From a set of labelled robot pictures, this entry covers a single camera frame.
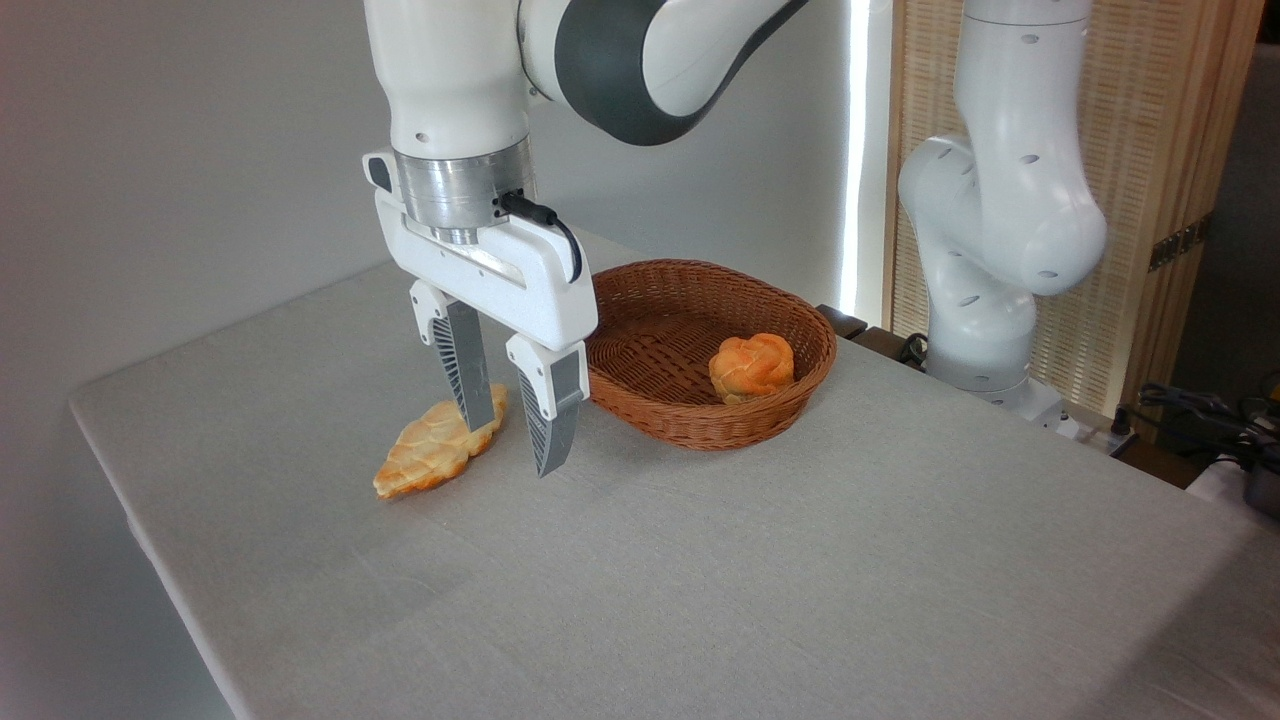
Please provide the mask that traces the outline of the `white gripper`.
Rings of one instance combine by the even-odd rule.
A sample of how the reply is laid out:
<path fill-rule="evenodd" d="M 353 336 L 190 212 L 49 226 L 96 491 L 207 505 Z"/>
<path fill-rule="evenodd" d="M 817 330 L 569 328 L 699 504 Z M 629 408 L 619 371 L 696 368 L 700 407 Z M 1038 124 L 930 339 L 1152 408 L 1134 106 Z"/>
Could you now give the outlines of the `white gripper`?
<path fill-rule="evenodd" d="M 390 152 L 364 156 L 390 255 L 420 279 L 410 291 L 420 338 L 436 350 L 468 429 L 480 430 L 497 411 L 476 310 L 520 333 L 506 350 L 518 369 L 535 468 L 545 477 L 568 457 L 580 405 L 590 397 L 586 348 L 577 342 L 598 324 L 589 266 L 573 264 L 561 232 L 520 217 L 479 229 L 475 243 L 452 243 L 444 231 L 410 218 L 396 170 Z"/>

